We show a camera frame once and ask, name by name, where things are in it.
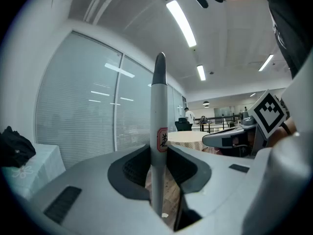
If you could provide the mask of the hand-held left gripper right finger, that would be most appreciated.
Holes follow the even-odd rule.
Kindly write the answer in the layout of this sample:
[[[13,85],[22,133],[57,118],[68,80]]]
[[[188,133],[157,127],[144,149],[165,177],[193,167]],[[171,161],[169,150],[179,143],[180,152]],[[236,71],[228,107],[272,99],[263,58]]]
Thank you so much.
[[[167,168],[180,188],[174,231],[241,231],[251,202],[244,180],[252,163],[169,146]]]

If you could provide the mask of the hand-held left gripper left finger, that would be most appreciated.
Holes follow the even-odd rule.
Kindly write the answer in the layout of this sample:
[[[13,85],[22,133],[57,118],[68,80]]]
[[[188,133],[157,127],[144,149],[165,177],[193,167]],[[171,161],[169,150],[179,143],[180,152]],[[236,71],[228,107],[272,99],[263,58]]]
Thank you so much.
[[[86,159],[46,184],[31,204],[54,235],[171,235],[145,187],[148,145]]]

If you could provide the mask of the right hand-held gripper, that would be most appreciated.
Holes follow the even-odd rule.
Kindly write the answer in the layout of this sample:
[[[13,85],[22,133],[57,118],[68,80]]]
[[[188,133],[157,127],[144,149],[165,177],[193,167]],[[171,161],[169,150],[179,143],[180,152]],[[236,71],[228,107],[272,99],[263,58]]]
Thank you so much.
[[[254,157],[268,145],[274,131],[287,118],[278,98],[267,90],[247,111],[240,114],[240,126],[225,129],[202,138],[203,144],[232,149],[235,156]]]

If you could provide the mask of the person's right forearm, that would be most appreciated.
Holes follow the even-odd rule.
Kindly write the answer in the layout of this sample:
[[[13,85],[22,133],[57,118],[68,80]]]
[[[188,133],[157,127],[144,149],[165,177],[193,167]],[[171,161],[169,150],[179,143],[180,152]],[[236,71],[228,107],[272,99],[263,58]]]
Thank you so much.
[[[292,118],[288,118],[278,127],[268,139],[267,147],[275,146],[280,140],[293,135],[296,132],[296,126]]]

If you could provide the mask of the black metal railing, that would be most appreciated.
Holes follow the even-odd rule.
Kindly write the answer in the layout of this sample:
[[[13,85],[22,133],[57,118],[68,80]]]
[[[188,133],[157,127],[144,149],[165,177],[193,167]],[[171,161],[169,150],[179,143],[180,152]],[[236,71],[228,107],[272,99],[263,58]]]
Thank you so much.
[[[222,117],[205,117],[196,118],[192,126],[192,131],[207,132],[209,134],[223,131],[240,124],[240,116],[222,116]]]

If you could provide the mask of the round table beige tablecloth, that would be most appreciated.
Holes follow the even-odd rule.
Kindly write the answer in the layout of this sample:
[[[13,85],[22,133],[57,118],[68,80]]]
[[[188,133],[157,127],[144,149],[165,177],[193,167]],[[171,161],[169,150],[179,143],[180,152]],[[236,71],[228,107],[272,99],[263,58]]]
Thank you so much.
[[[168,145],[179,145],[211,154],[218,154],[218,150],[203,144],[202,138],[208,135],[201,131],[177,131],[168,133]]]

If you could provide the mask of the black office chair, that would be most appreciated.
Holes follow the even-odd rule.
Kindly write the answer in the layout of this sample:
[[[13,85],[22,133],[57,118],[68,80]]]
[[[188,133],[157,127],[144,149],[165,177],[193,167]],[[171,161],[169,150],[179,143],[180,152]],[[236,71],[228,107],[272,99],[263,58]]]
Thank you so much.
[[[191,131],[192,130],[192,124],[185,118],[181,117],[178,119],[178,121],[175,121],[175,127],[177,131]]]

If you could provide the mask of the white box cabinet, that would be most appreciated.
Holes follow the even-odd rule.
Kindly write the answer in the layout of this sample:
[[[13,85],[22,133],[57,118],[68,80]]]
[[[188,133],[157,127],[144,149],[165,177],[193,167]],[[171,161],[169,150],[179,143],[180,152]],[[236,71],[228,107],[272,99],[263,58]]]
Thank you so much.
[[[36,155],[22,167],[1,169],[12,191],[27,200],[66,170],[57,145],[36,143],[34,148]]]

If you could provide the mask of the black cloth bundle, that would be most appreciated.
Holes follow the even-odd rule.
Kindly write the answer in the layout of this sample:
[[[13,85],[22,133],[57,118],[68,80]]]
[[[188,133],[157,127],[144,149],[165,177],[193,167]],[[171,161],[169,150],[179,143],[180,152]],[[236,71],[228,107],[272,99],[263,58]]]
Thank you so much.
[[[8,126],[0,133],[0,166],[17,167],[25,165],[36,155],[32,143]]]

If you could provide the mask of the person's black shirt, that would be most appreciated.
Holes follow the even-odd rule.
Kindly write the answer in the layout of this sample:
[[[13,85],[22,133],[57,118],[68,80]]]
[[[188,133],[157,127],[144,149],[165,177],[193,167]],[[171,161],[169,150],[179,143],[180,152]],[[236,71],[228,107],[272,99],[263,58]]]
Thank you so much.
[[[274,35],[292,78],[313,48],[313,0],[267,0]]]

